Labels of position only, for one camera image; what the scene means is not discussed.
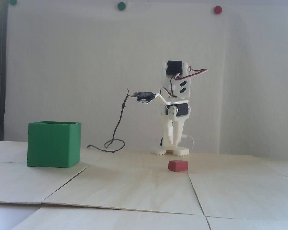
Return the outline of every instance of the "white wall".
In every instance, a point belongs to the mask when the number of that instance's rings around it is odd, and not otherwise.
[[[288,158],[288,6],[224,0],[214,15],[213,0],[136,1],[124,12],[87,0],[9,8],[5,139],[26,140],[29,122],[79,121],[82,145],[102,147],[126,88],[156,92],[161,62],[183,60],[209,69],[192,79],[194,152]],[[126,105],[116,137],[127,149],[158,144],[156,106]]]
[[[220,153],[288,158],[288,7],[227,13]]]
[[[112,137],[126,89],[159,91],[162,62],[208,68],[192,79],[184,133],[195,151],[216,153],[220,129],[226,17],[214,5],[43,4],[9,8],[5,140],[25,141],[29,122],[82,122],[82,145]],[[117,138],[149,149],[162,137],[156,105],[127,101]]]

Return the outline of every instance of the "green box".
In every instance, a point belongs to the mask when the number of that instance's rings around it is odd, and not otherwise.
[[[29,123],[27,166],[70,168],[80,161],[81,123]]]

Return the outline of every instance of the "red cube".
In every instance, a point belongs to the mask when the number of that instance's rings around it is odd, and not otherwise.
[[[188,170],[188,161],[184,160],[170,160],[168,162],[168,168],[174,172],[186,171]]]

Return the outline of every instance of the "humanoid robot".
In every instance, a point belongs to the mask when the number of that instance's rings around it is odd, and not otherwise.
[[[159,93],[137,92],[131,97],[137,97],[137,102],[149,103],[154,100],[158,103],[158,114],[163,127],[162,146],[152,147],[151,152],[163,155],[173,152],[174,155],[189,154],[189,149],[178,147],[181,140],[185,120],[189,118],[191,108],[188,104],[190,97],[191,77],[206,72],[207,69],[193,70],[187,62],[168,61],[163,66],[162,88]]]

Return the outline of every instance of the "wooden table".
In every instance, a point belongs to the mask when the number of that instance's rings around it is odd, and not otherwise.
[[[288,161],[190,154],[175,173],[173,155],[82,149],[54,170],[27,167],[26,150],[0,142],[0,229],[288,230]]]

